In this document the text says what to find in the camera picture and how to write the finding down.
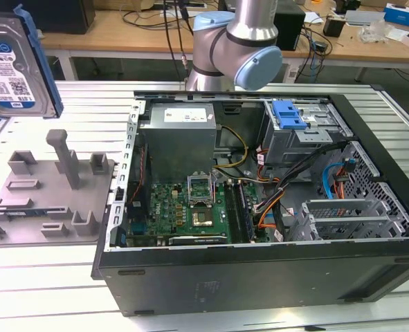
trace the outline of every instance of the hard drive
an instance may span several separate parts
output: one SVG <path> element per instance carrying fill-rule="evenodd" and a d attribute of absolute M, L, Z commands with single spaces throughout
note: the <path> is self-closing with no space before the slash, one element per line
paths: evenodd
<path fill-rule="evenodd" d="M 0 118 L 58 118 L 62 110 L 32 17 L 21 5 L 0 12 Z"/>

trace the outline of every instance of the floor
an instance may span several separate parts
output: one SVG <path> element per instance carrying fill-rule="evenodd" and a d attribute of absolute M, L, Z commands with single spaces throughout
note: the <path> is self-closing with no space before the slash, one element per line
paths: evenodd
<path fill-rule="evenodd" d="M 56 80 L 62 80 L 62 72 L 54 59 L 49 59 Z M 76 58 L 75 66 L 80 80 L 144 80 L 172 81 L 176 74 L 169 60 L 139 59 L 91 59 Z M 282 82 L 285 67 L 274 82 Z M 325 67 L 318 76 L 319 84 L 360 84 L 354 77 L 357 68 Z M 309 83 L 309 77 L 301 76 L 299 83 Z M 409 82 L 390 69 L 370 68 L 361 84 L 380 84 L 409 113 Z"/>

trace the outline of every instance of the motherboard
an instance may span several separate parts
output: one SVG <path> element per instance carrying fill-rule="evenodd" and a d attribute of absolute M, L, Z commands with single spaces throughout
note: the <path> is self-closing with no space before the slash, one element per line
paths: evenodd
<path fill-rule="evenodd" d="M 205 197 L 210 200 L 199 200 Z M 210 187 L 207 183 L 155 183 L 148 217 L 130 220 L 127 244 L 172 246 L 197 241 L 232 243 L 242 237 L 249 240 L 253 237 L 253 205 L 257 202 L 252 183 L 215 183 Z"/>

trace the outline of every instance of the plastic bag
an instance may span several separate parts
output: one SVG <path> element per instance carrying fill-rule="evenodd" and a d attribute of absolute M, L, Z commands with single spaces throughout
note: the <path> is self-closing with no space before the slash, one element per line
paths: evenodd
<path fill-rule="evenodd" d="M 369 26 L 364 26 L 358 31 L 358 37 L 363 43 L 387 43 L 385 37 L 393 27 L 386 24 L 384 20 L 372 22 Z"/>

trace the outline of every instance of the screw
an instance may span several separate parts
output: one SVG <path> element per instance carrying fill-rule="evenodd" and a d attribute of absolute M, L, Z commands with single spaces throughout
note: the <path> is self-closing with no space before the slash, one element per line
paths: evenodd
<path fill-rule="evenodd" d="M 19 71 L 24 70 L 24 66 L 22 64 L 15 64 L 15 68 L 18 69 Z"/>

